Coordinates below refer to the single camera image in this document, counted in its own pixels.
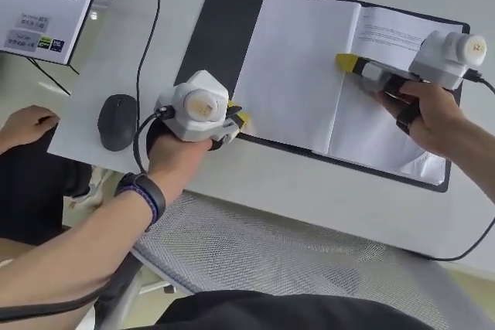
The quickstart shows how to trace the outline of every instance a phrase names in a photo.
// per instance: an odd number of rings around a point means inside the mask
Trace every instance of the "gray mesh seat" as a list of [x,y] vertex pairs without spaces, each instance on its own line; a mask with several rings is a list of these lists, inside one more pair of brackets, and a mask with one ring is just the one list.
[[495,328],[434,262],[192,193],[166,210],[135,253],[190,293],[235,289],[363,298],[433,328]]

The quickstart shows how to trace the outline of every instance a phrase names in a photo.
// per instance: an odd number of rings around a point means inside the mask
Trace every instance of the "hand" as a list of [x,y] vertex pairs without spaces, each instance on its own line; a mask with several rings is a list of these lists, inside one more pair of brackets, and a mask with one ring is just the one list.
[[148,175],[162,190],[167,203],[180,196],[210,148],[210,139],[182,142],[165,135],[156,140],[149,153]]
[[55,127],[59,118],[50,110],[29,106],[14,112],[0,130],[0,143],[4,151],[39,140]]
[[[412,123],[411,138],[426,151],[448,157],[450,134],[467,121],[453,95],[438,84],[413,81],[406,82],[401,93],[419,98],[422,117]],[[377,94],[377,99],[394,117],[405,108],[384,93]]]

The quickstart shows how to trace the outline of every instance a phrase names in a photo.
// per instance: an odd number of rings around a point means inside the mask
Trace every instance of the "computer mouse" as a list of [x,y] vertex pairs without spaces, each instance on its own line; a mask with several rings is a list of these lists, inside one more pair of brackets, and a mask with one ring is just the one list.
[[101,144],[109,151],[122,151],[134,139],[138,108],[136,99],[115,94],[105,101],[98,118]]

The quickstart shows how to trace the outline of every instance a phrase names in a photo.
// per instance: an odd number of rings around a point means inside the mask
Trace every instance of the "laptop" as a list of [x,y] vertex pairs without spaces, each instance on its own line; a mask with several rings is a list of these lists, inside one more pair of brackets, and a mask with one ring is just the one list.
[[67,65],[92,0],[0,0],[0,52]]

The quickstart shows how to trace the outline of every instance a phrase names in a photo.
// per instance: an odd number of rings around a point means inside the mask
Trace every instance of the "white paper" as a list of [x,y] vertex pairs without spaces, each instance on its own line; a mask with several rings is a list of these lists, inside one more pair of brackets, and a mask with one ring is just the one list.
[[360,5],[264,0],[233,100],[251,115],[248,134],[327,152]]
[[[407,70],[421,42],[432,31],[461,32],[445,25],[388,9],[362,9],[352,53]],[[413,142],[395,119],[364,94],[347,75],[327,155],[423,182],[440,184],[446,161]]]

